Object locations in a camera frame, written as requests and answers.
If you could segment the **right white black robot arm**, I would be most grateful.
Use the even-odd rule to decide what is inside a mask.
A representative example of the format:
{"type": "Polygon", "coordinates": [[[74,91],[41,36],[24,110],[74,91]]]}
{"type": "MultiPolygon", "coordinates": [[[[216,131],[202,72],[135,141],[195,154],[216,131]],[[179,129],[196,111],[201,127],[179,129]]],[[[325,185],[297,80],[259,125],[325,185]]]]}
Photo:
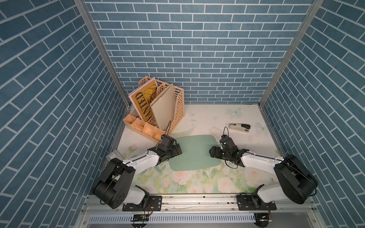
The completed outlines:
{"type": "Polygon", "coordinates": [[[260,184],[252,193],[255,208],[261,203],[285,199],[303,204],[307,198],[317,193],[317,179],[292,154],[286,157],[255,154],[248,149],[239,149],[228,135],[222,135],[220,147],[213,146],[209,153],[213,158],[229,161],[236,166],[255,168],[277,178],[277,183],[260,184]]]}

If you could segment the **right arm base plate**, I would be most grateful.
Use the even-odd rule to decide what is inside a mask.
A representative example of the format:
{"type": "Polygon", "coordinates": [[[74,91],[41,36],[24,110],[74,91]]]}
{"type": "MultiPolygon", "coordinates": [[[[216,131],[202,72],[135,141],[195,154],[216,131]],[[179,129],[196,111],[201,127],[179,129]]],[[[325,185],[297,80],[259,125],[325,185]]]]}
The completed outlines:
{"type": "Polygon", "coordinates": [[[276,204],[265,203],[258,196],[240,194],[237,196],[237,204],[240,211],[275,211],[276,204]]]}

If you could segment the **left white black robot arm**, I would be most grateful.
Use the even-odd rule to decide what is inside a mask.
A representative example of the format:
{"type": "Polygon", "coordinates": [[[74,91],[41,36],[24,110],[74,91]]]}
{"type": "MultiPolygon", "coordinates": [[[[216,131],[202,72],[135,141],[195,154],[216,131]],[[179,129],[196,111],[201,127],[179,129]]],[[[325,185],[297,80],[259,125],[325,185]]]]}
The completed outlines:
{"type": "Polygon", "coordinates": [[[133,179],[141,172],[155,167],[182,154],[177,140],[162,135],[161,140],[146,153],[133,159],[114,158],[108,162],[100,177],[95,181],[93,194],[106,204],[117,209],[123,204],[131,204],[137,210],[148,206],[149,192],[139,186],[132,186],[133,179]]]}

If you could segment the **green cutting board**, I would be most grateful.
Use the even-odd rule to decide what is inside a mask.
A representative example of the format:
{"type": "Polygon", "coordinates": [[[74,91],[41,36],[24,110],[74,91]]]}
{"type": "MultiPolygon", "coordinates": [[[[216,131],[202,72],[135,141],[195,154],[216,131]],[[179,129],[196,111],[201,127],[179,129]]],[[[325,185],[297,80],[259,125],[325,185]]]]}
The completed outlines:
{"type": "Polygon", "coordinates": [[[212,135],[193,135],[176,139],[182,154],[169,160],[170,168],[175,171],[195,171],[218,166],[220,159],[212,158],[209,150],[217,146],[212,135]]]}

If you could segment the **white cleaver knife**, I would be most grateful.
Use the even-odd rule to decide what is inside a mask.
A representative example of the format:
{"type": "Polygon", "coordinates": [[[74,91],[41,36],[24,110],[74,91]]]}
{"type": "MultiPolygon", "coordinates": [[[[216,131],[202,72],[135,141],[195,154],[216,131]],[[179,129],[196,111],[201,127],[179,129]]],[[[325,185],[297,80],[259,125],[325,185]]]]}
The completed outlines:
{"type": "Polygon", "coordinates": [[[223,135],[223,131],[215,126],[211,127],[209,131],[210,134],[214,136],[217,140],[220,140],[221,136],[223,135]]]}

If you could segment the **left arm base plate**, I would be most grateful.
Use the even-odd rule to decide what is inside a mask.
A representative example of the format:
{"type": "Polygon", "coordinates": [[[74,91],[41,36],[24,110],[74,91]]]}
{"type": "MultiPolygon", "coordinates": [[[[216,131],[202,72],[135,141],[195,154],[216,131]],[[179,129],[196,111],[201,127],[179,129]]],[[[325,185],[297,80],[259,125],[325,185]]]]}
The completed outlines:
{"type": "Polygon", "coordinates": [[[141,203],[132,204],[127,203],[123,205],[122,211],[141,211],[141,212],[153,212],[153,211],[161,211],[162,206],[162,196],[145,196],[141,203]]]}

